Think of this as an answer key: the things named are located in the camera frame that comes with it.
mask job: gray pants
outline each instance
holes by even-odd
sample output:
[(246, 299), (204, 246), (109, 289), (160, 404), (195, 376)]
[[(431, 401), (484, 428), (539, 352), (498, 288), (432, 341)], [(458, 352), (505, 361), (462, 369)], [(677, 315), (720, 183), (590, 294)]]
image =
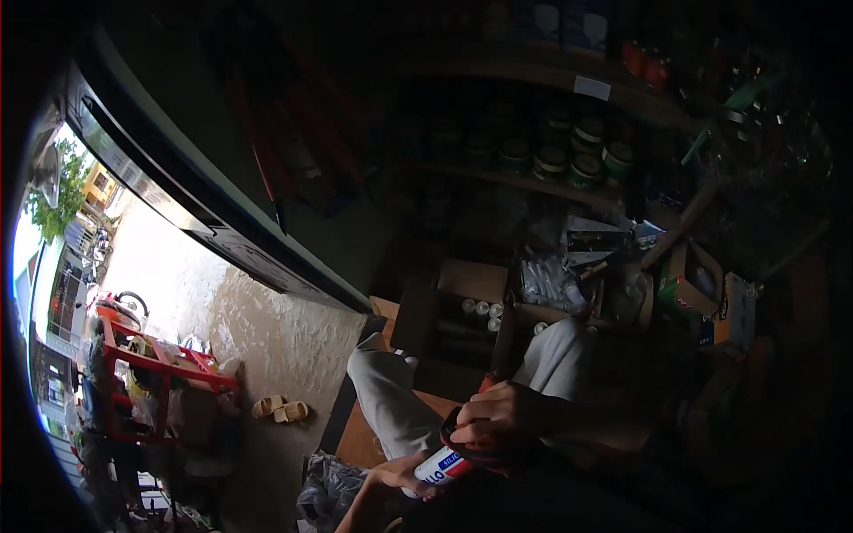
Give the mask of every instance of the gray pants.
[[(513, 381), (548, 396), (578, 400), (590, 348), (581, 322), (556, 322), (533, 338)], [(412, 392), (415, 372), (402, 356), (383, 350), (379, 333), (356, 347), (346, 371), (364, 418), (389, 460), (441, 446), (442, 418)]]

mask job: concrete floor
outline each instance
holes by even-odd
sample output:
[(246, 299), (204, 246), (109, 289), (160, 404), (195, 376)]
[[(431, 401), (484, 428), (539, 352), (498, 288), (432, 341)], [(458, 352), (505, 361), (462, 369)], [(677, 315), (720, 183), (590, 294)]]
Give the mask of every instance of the concrete floor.
[(166, 339), (195, 333), (211, 341), (220, 362), (244, 361), (247, 405), (287, 394), (310, 406), (311, 417), (291, 426), (255, 420), (244, 409), (244, 453), (225, 487), (226, 531), (285, 530), (302, 457), (320, 443), (365, 316), (271, 291), (132, 194), (121, 202), (125, 214), (102, 287), (145, 300), (146, 333)]

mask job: wooden shelf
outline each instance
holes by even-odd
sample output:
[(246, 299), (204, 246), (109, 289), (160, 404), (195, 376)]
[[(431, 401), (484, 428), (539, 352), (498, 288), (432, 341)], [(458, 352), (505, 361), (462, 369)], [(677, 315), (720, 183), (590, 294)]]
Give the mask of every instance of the wooden shelf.
[(394, 72), (411, 76), (474, 76), (515, 79), (573, 92), (577, 76), (610, 84), (608, 101), (653, 123), (698, 134), (704, 121), (692, 119), (667, 94), (626, 71), (621, 63), (598, 61), (557, 49), (510, 43), (406, 41), (390, 44)]
[[(473, 177), (487, 182), (505, 183), (513, 187), (526, 188), (531, 191), (575, 200), (601, 211), (621, 211), (623, 209), (622, 204), (619, 203), (618, 191), (607, 186), (601, 186), (591, 191), (582, 191), (572, 187), (567, 182), (544, 182), (533, 176), (532, 172), (516, 176), (500, 171), (481, 171), (465, 166), (441, 163), (410, 162), (407, 166), (413, 171), (436, 172), (450, 174), (451, 176)], [(680, 224), (678, 215), (658, 202), (646, 202), (646, 218), (663, 229), (672, 229)]]
[(618, 192), (605, 187), (593, 191), (582, 191), (573, 188), (568, 183), (544, 182), (528, 172), (522, 176), (505, 174), (500, 171), (481, 171), (464, 166), (442, 165), (439, 163), (411, 163), (409, 168), (416, 171), (438, 172), (453, 176), (475, 177), (487, 182), (506, 183), (518, 188), (526, 188), (540, 193), (552, 194), (569, 200), (582, 202), (603, 211), (620, 209)]

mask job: tree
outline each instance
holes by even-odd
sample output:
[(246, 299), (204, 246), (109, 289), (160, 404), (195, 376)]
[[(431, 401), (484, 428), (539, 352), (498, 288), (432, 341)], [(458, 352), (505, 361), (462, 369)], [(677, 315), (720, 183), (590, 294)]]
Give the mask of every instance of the tree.
[(65, 228), (74, 219), (83, 205), (83, 186), (89, 168), (83, 168), (83, 157), (74, 153), (75, 142), (63, 139), (56, 143), (62, 168), (59, 172), (59, 203), (52, 209), (41, 191), (31, 190), (24, 209), (32, 214), (32, 223), (38, 226), (48, 244), (53, 244), (57, 235), (65, 234)]

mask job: sandal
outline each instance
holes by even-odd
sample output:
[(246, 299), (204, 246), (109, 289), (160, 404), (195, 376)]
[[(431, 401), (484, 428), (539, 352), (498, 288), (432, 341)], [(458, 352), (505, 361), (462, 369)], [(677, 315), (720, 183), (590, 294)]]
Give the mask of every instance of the sandal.
[(275, 394), (273, 396), (261, 398), (252, 406), (252, 416), (255, 418), (268, 416), (276, 409), (281, 408), (281, 406), (284, 405), (285, 400), (287, 400), (287, 394), (284, 396)]
[(273, 412), (276, 422), (295, 422), (308, 416), (308, 406), (305, 402), (289, 402)]

